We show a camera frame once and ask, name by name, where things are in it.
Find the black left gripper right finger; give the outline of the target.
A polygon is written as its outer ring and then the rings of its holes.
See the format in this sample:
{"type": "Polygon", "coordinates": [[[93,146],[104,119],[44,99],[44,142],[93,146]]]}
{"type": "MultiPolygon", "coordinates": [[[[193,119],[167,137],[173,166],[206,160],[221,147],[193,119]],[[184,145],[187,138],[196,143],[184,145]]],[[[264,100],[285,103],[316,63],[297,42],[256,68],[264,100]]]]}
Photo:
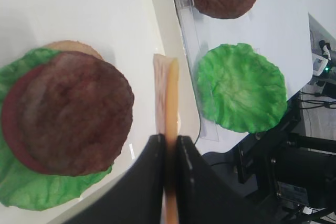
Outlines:
{"type": "Polygon", "coordinates": [[[176,197],[180,223],[277,223],[226,185],[188,136],[176,142],[176,197]]]}

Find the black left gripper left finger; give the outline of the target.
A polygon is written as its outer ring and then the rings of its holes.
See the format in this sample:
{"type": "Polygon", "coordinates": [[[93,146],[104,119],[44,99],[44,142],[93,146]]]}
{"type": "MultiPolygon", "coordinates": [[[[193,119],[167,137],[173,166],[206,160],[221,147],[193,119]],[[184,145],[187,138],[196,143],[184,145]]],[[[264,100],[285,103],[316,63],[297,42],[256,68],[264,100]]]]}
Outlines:
{"type": "Polygon", "coordinates": [[[132,167],[100,199],[65,223],[160,223],[165,137],[152,135],[132,167]]]}

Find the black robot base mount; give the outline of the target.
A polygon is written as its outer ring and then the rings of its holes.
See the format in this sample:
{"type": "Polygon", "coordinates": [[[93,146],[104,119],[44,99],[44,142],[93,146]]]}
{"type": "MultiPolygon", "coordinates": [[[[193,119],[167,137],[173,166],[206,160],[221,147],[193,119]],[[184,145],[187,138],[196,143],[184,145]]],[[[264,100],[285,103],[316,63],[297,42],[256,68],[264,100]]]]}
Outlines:
{"type": "Polygon", "coordinates": [[[301,118],[287,114],[267,132],[233,147],[238,181],[256,178],[247,198],[282,205],[281,223],[335,223],[335,142],[292,132],[301,118]]]}

